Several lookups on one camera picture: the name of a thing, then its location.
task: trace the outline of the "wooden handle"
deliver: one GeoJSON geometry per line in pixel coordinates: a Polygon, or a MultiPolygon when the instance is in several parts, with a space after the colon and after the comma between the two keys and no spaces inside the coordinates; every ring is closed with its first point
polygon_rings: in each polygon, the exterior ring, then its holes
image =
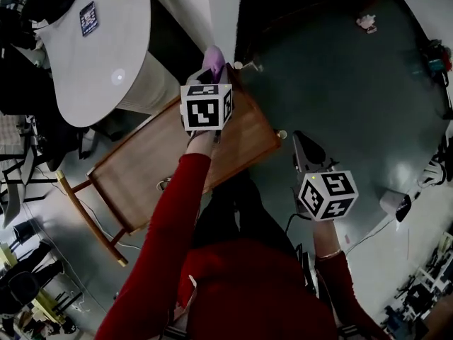
{"type": "Polygon", "coordinates": [[[115,257],[118,263],[125,267],[128,264],[127,259],[115,248],[115,244],[109,242],[107,237],[101,232],[96,223],[91,219],[90,215],[86,212],[84,206],[80,203],[79,199],[76,197],[76,194],[72,190],[71,186],[68,183],[68,180],[64,177],[62,171],[57,171],[57,179],[62,185],[64,191],[66,191],[69,199],[74,204],[76,209],[79,211],[83,219],[85,219],[86,224],[90,227],[91,231],[96,235],[98,240],[108,249],[108,251],[115,257]]]}

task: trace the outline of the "white cable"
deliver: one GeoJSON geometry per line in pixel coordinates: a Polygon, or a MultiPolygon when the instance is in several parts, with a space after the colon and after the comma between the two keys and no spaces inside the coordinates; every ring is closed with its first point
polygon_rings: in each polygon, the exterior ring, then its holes
{"type": "MultiPolygon", "coordinates": [[[[27,203],[24,203],[28,209],[28,211],[30,212],[30,215],[31,215],[31,218],[29,218],[30,220],[34,218],[33,214],[31,213],[31,210],[30,210],[30,207],[28,207],[28,204],[27,203]]],[[[74,270],[74,268],[72,267],[72,265],[69,263],[69,261],[67,260],[67,258],[63,255],[63,253],[58,249],[57,245],[54,243],[54,241],[52,241],[52,238],[50,238],[50,236],[46,233],[46,231],[41,228],[41,226],[39,225],[38,221],[37,220],[31,220],[30,221],[31,225],[34,226],[34,224],[36,224],[39,228],[39,230],[45,234],[45,236],[52,242],[52,244],[54,245],[54,248],[59,252],[60,256],[62,256],[62,258],[66,261],[66,263],[68,264],[68,266],[70,267],[72,273],[76,276],[77,280],[80,282],[80,284],[82,285],[82,287],[84,288],[84,290],[86,291],[86,293],[88,293],[91,298],[94,300],[94,302],[96,302],[98,304],[98,306],[104,311],[104,313],[107,314],[107,311],[105,310],[105,308],[97,301],[97,299],[94,298],[94,296],[91,294],[91,292],[88,290],[88,288],[86,288],[86,286],[84,285],[84,283],[82,282],[82,280],[80,279],[80,277],[77,275],[76,271],[74,270]]],[[[74,282],[74,280],[69,277],[68,275],[66,275],[67,278],[69,278],[72,283],[80,290],[80,292],[83,293],[83,291],[80,289],[80,287],[74,282]]]]}
{"type": "MultiPolygon", "coordinates": [[[[47,179],[49,178],[49,176],[45,175],[39,167],[36,167],[36,169],[38,169],[38,170],[41,172],[41,174],[42,174],[45,178],[47,178],[47,179]]],[[[52,184],[52,186],[54,186],[55,188],[57,188],[61,194],[63,194],[64,196],[67,196],[67,194],[66,194],[59,186],[56,186],[54,183],[51,183],[51,184],[52,184]]],[[[94,221],[95,221],[96,224],[98,225],[98,227],[99,227],[99,229],[101,230],[101,232],[102,232],[103,234],[105,234],[107,237],[110,237],[110,239],[113,239],[113,238],[114,238],[113,235],[111,235],[109,232],[107,232],[107,231],[104,229],[104,227],[102,226],[101,222],[99,222],[99,219],[98,219],[96,213],[94,212],[94,210],[91,209],[91,207],[90,207],[87,203],[85,203],[83,200],[79,199],[79,201],[80,201],[83,205],[85,205],[85,207],[86,207],[87,209],[89,209],[89,210],[93,213],[94,221]]],[[[126,244],[126,243],[124,243],[124,242],[118,242],[118,244],[119,244],[120,246],[122,246],[122,247],[133,248],[133,249],[137,249],[137,250],[139,250],[139,251],[142,250],[142,248],[139,247],[139,246],[132,246],[131,244],[126,244]]]]}

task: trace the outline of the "white cube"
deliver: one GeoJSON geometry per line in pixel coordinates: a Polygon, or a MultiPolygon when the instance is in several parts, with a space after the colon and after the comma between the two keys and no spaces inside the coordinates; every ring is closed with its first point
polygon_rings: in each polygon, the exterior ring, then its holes
{"type": "Polygon", "coordinates": [[[222,130],[233,111],[231,84],[181,86],[180,111],[186,131],[222,130]]]}
{"type": "Polygon", "coordinates": [[[318,222],[344,217],[358,197],[350,171],[307,173],[298,196],[318,222]]]}

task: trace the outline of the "red sweater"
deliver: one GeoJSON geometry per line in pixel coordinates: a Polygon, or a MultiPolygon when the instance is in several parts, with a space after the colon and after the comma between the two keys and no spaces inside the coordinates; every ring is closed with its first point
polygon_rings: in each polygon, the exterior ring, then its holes
{"type": "MultiPolygon", "coordinates": [[[[189,274],[197,281],[188,319],[191,339],[337,339],[331,311],[305,290],[296,259],[250,239],[190,249],[209,167],[210,159],[201,154],[181,158],[96,339],[159,335],[176,300],[185,304],[190,297],[189,274]]],[[[316,267],[342,323],[388,339],[357,303],[345,255],[316,267]]]]}

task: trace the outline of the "person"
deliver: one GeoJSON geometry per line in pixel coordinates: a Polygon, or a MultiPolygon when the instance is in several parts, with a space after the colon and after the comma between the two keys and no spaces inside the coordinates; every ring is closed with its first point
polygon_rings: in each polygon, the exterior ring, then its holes
{"type": "MultiPolygon", "coordinates": [[[[214,132],[197,136],[180,158],[96,340],[166,339],[181,308],[184,339],[337,339],[329,304],[306,290],[291,242],[247,173],[214,189],[197,221],[213,140],[214,132]]],[[[339,320],[368,339],[388,339],[355,298],[334,224],[313,226],[319,283],[339,320]]]]}
{"type": "MultiPolygon", "coordinates": [[[[23,272],[33,272],[36,266],[46,257],[52,247],[40,242],[40,245],[27,258],[19,261],[15,266],[11,267],[3,277],[0,278],[0,318],[5,332],[9,336],[14,336],[13,318],[18,314],[23,307],[23,304],[17,301],[9,289],[9,282],[12,278],[23,272]]],[[[42,288],[48,281],[52,280],[58,273],[63,273],[64,267],[61,261],[46,266],[35,272],[38,285],[42,288]]]]}

